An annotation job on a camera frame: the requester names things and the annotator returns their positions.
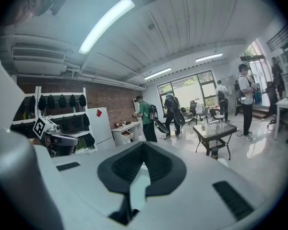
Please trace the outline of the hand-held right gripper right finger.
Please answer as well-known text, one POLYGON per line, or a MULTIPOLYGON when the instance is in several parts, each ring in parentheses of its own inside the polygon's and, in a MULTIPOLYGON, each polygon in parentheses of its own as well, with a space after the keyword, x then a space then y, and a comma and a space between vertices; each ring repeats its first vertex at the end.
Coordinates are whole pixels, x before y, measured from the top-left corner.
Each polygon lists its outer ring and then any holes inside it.
POLYGON ((217 182, 229 183, 254 209, 265 201, 258 187, 215 159, 159 145, 184 161, 186 177, 170 195, 147 199, 133 220, 134 230, 220 230, 235 225, 234 215, 213 188, 217 182))

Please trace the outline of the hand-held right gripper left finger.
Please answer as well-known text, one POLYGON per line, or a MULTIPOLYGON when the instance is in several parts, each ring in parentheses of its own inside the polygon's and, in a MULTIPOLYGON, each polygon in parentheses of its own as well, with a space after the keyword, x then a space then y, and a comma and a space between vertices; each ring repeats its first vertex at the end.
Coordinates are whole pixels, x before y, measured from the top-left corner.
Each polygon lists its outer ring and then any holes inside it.
POLYGON ((48 150, 35 146, 37 162, 45 186, 55 203, 63 230, 144 230, 135 220, 124 226, 108 216, 118 211, 123 195, 110 192, 97 175, 99 164, 128 148, 120 147, 50 157, 48 150))

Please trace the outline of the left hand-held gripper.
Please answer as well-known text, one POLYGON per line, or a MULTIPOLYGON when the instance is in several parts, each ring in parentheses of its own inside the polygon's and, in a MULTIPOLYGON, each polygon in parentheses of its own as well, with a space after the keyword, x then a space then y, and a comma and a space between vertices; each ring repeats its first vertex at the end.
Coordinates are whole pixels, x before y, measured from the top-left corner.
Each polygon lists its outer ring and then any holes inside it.
POLYGON ((37 118, 33 127, 33 132, 38 138, 42 138, 45 133, 51 134, 51 143, 58 146, 76 146, 78 144, 78 138, 62 134, 60 126, 44 116, 39 116, 37 118))

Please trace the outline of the white cabinet red sticker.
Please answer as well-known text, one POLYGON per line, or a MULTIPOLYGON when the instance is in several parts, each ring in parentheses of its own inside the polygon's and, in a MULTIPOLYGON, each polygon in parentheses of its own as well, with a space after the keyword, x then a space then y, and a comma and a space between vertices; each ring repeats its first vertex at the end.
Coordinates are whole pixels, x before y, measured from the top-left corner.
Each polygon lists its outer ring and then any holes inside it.
POLYGON ((95 139, 94 146, 98 151, 104 151, 115 147, 108 112, 105 107, 89 108, 87 115, 90 121, 90 127, 95 139))

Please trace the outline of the white shelving unit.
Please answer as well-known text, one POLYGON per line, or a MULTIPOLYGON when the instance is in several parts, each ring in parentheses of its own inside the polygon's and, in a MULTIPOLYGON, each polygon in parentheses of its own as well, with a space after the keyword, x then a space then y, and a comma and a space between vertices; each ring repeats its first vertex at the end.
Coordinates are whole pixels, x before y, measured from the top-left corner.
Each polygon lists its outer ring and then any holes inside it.
POLYGON ((42 92, 42 87, 36 86, 33 93, 24 95, 11 128, 27 138, 36 138, 32 129, 41 116, 55 123, 57 131, 78 139, 74 153, 97 151, 85 88, 80 92, 42 92))

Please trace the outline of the white desk with drawer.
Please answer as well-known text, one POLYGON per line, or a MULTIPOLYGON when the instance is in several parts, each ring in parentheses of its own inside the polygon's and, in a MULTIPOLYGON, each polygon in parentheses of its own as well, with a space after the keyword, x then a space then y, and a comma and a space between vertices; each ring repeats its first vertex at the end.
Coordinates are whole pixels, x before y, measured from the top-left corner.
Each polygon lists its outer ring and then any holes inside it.
POLYGON ((112 135, 117 147, 133 141, 145 141, 140 122, 131 122, 128 125, 113 129, 112 135))

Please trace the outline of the dark wicker side table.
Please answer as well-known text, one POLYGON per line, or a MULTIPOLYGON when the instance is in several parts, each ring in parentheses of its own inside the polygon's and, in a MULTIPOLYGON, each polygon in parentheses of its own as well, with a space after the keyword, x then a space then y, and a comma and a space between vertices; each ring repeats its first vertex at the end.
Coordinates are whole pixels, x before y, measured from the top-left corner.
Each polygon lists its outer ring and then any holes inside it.
POLYGON ((205 147, 206 156, 209 156, 212 148, 221 149, 223 147, 226 147, 229 156, 228 160, 231 160, 231 153, 228 144, 231 136, 235 134, 238 130, 236 126, 217 120, 205 123, 205 126, 195 125, 193 126, 193 130, 197 134, 199 139, 199 143, 196 147, 195 152, 197 152, 200 144, 205 147))

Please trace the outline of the white air conditioner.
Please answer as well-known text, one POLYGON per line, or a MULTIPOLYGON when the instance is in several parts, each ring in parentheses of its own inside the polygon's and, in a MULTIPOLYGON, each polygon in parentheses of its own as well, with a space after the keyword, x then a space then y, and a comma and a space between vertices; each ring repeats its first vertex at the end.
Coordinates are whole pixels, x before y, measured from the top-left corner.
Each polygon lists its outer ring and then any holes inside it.
POLYGON ((67 69, 65 54, 38 48, 13 47, 12 57, 19 73, 59 76, 67 69))

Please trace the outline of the white chair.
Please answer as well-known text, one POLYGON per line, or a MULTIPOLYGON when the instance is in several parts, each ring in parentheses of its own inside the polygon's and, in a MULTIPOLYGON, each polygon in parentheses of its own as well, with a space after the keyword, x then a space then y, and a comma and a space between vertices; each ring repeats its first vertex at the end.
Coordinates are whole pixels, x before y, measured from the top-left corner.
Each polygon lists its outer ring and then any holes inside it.
POLYGON ((206 119, 206 121, 208 122, 208 107, 206 107, 203 111, 199 112, 196 114, 196 121, 198 122, 198 120, 200 122, 203 121, 203 119, 206 119))

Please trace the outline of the long ceiling light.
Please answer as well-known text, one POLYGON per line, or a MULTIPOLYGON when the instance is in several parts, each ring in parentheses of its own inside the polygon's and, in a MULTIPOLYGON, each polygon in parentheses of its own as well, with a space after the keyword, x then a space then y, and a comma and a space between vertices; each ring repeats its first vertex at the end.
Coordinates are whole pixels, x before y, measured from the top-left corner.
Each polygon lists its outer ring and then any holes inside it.
POLYGON ((154 78, 154 77, 156 77, 156 76, 159 76, 159 75, 164 74, 164 73, 169 72, 169 71, 171 71, 171 68, 167 68, 167 69, 164 69, 164 70, 159 71, 159 72, 157 72, 157 73, 154 73, 154 74, 152 74, 152 75, 149 75, 149 76, 147 76, 147 77, 144 77, 144 79, 145 79, 145 80, 152 79, 152 78, 154 78))
POLYGON ((98 41, 102 34, 113 25, 120 17, 133 9, 135 4, 132 0, 120 0, 110 8, 93 26, 84 41, 82 42, 78 53, 87 55, 93 45, 98 41))
POLYGON ((195 60, 195 62, 197 63, 197 62, 201 62, 201 61, 206 61, 206 60, 214 59, 214 58, 221 57, 221 56, 223 56, 223 53, 213 54, 213 55, 209 55, 209 56, 206 56, 206 57, 197 58, 195 60))

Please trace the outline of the black-framed window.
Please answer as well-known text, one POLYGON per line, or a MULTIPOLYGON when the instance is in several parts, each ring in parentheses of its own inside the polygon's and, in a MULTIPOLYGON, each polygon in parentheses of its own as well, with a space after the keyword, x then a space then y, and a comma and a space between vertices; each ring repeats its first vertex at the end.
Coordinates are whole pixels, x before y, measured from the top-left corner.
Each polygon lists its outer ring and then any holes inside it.
POLYGON ((188 111, 192 103, 196 103, 200 111, 217 106, 216 81, 210 70, 158 85, 157 88, 162 105, 166 95, 172 94, 178 98, 180 106, 188 111))

